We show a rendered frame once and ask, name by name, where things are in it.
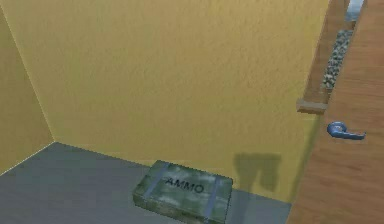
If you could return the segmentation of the brown wooden room door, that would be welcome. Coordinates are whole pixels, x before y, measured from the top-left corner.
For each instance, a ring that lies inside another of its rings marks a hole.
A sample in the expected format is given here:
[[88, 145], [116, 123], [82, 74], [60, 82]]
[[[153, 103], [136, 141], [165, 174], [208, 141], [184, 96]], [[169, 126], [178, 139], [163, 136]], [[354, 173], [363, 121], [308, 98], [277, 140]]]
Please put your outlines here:
[[286, 224], [384, 224], [384, 0], [364, 0]]

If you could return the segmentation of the green ammunition crate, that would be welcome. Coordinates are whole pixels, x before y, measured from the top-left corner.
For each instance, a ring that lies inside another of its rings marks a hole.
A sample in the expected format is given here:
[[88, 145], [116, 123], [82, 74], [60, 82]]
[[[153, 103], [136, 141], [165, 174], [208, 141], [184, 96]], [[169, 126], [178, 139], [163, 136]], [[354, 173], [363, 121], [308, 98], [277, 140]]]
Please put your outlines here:
[[135, 187], [136, 206], [185, 224], [226, 224], [233, 180], [157, 160]]

